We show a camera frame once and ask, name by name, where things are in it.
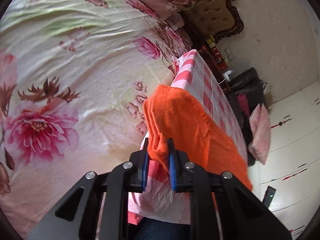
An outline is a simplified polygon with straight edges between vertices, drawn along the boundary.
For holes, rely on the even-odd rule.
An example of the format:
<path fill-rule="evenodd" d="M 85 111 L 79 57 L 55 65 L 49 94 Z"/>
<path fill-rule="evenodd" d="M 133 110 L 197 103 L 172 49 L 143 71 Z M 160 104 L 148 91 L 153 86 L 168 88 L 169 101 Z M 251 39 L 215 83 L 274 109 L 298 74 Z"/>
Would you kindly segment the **orange fleece pants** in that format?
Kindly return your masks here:
<path fill-rule="evenodd" d="M 149 132 L 149 175 L 164 182 L 169 174 L 168 139 L 177 150 L 187 153 L 190 161 L 207 171 L 232 172 L 249 190 L 253 188 L 247 165 L 229 137 L 188 91 L 166 85 L 144 102 L 144 116 Z"/>

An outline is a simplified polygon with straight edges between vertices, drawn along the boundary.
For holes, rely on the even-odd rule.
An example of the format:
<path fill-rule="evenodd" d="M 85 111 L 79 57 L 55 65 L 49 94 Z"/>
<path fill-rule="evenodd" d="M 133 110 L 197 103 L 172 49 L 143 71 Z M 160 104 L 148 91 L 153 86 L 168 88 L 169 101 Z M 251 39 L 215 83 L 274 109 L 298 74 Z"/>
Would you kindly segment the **blue jeans legs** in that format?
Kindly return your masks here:
<path fill-rule="evenodd" d="M 187 240 L 191 239 L 190 225 L 143 218 L 135 227 L 132 239 Z"/>

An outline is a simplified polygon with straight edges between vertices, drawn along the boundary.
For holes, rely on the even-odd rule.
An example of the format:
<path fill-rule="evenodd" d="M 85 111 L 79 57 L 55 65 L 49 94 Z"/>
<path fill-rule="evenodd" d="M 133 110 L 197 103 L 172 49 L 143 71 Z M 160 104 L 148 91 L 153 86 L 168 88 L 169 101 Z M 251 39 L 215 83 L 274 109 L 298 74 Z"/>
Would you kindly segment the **white wardrobe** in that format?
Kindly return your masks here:
<path fill-rule="evenodd" d="M 262 200 L 276 189 L 269 210 L 297 239 L 319 207 L 319 82 L 275 103 L 266 164 L 248 169 L 253 193 Z"/>

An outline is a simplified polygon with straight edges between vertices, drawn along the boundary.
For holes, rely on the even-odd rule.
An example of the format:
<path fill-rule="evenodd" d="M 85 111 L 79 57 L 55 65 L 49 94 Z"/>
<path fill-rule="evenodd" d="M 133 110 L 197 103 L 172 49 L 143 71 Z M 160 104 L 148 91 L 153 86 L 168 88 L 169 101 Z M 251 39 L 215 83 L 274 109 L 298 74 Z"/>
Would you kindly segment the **pink satin cushion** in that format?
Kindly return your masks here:
<path fill-rule="evenodd" d="M 249 117 L 252 141 L 248 151 L 261 164 L 265 165 L 271 144 L 271 122 L 263 103 L 257 105 Z"/>

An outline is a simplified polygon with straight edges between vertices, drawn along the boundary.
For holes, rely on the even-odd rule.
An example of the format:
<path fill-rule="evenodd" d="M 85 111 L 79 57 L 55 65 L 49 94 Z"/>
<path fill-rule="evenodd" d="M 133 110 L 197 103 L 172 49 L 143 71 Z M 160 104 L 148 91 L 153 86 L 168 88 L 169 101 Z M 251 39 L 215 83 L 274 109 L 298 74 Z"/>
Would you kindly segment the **red hanging ornament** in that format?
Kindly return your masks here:
<path fill-rule="evenodd" d="M 286 120 L 280 121 L 280 122 L 278 122 L 277 124 L 272 125 L 272 126 L 271 126 L 271 129 L 273 129 L 273 128 L 277 127 L 277 126 L 282 126 L 283 124 L 287 123 L 287 122 L 288 122 L 288 121 L 290 121 L 290 120 L 292 120 L 292 119 L 291 119 L 291 118 L 289 118 L 289 119 L 286 119 Z"/>

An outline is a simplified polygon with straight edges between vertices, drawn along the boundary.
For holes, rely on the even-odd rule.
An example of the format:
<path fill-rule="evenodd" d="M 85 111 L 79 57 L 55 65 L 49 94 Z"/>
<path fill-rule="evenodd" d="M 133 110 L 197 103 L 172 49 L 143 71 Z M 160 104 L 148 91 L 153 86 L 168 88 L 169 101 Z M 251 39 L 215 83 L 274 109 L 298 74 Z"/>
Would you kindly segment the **magenta garment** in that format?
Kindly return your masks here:
<path fill-rule="evenodd" d="M 250 111 L 249 111 L 249 103 L 248 103 L 247 97 L 245 96 L 245 94 L 240 93 L 236 96 L 236 98 L 237 98 L 237 101 L 239 103 L 241 110 L 249 118 Z"/>

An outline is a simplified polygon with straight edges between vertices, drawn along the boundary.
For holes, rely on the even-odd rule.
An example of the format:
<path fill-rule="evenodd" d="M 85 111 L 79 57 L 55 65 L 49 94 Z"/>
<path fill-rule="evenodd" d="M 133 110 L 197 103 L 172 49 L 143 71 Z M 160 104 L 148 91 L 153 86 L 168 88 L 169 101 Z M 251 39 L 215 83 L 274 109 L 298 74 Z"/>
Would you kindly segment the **pink checkered plastic tablecloth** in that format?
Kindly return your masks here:
<path fill-rule="evenodd" d="M 198 158 L 195 154 L 189 154 L 189 159 L 215 174 L 231 171 L 251 189 L 244 136 L 216 78 L 195 50 L 182 55 L 176 63 L 176 76 L 165 69 L 159 75 L 164 83 L 176 88 L 176 97 L 181 99 L 187 95 L 193 99 L 186 100 L 184 106 L 170 107 L 170 112 L 181 121 L 186 121 L 186 126 L 191 130 L 199 127 L 204 117 L 214 125 L 207 157 Z M 159 162 L 153 160 L 149 166 L 146 190 L 129 194 L 129 223 L 137 225 L 142 218 L 176 224 L 190 223 L 188 194 L 172 192 L 166 172 Z"/>

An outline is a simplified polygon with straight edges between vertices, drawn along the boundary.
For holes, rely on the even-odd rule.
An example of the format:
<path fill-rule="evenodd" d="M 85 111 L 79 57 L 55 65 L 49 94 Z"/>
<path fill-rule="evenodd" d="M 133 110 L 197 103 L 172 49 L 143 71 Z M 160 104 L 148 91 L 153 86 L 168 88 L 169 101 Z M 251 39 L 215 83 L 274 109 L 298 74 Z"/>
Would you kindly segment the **red tin box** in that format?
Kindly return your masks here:
<path fill-rule="evenodd" d="M 225 59 L 223 58 L 222 54 L 218 50 L 216 46 L 213 46 L 211 48 L 213 58 L 216 62 L 217 68 L 219 68 L 220 71 L 223 71 L 228 68 L 227 63 L 225 62 Z"/>

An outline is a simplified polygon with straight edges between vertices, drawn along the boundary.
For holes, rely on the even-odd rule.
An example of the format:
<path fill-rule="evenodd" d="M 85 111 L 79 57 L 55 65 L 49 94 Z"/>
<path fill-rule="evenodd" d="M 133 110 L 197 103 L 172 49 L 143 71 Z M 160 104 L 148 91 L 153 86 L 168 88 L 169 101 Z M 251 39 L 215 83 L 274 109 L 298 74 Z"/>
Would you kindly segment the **dark wooden nightstand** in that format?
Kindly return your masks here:
<path fill-rule="evenodd" d="M 207 43 L 207 41 L 201 42 L 201 46 L 198 51 L 199 51 L 200 55 L 202 56 L 202 58 L 204 59 L 205 63 L 208 65 L 212 74 L 215 76 L 222 91 L 225 94 L 229 93 L 231 91 L 230 87 L 227 84 L 227 81 L 225 80 L 221 70 L 218 68 L 216 59 L 214 59 L 214 54 L 212 53 L 211 48 L 210 48 L 209 44 Z"/>

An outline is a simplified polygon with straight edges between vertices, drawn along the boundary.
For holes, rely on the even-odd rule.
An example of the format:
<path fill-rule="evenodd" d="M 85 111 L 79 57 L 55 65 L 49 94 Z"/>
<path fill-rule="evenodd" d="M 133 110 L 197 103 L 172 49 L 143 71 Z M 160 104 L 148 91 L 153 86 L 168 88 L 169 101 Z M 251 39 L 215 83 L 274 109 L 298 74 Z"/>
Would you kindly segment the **floral bed sheet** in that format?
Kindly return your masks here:
<path fill-rule="evenodd" d="M 21 237 L 87 171 L 139 148 L 142 105 L 187 50 L 139 0 L 12 0 L 1 18 L 1 209 Z"/>

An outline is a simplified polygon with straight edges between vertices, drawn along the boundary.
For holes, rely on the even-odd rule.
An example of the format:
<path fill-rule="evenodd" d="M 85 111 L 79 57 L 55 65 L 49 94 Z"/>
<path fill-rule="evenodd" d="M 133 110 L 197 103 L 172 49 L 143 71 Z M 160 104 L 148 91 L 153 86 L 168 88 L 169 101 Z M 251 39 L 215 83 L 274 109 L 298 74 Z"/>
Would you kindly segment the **yellow jar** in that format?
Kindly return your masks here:
<path fill-rule="evenodd" d="M 210 46 L 210 48 L 216 46 L 215 40 L 212 37 L 212 35 L 210 35 L 207 39 L 206 39 L 207 44 Z"/>

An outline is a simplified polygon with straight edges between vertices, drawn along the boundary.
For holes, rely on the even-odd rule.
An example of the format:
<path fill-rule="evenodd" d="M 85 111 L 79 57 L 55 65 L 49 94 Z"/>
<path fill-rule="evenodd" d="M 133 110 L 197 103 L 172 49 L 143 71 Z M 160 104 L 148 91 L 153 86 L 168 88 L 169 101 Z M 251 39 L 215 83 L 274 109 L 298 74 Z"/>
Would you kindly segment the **tufted carved headboard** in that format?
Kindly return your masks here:
<path fill-rule="evenodd" d="M 187 25 L 203 38 L 218 43 L 225 37 L 241 33 L 244 23 L 232 2 L 236 0 L 196 0 L 182 12 Z"/>

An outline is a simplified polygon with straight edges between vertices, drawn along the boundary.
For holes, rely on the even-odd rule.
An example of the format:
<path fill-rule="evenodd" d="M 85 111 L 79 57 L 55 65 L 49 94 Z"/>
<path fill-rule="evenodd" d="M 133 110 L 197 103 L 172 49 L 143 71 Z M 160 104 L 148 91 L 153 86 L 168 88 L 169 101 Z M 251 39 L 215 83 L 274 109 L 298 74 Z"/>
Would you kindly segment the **wall socket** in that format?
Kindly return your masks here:
<path fill-rule="evenodd" d="M 225 51 L 225 54 L 226 54 L 228 60 L 234 59 L 234 55 L 233 55 L 232 51 L 230 50 L 230 48 L 225 48 L 224 51 Z"/>

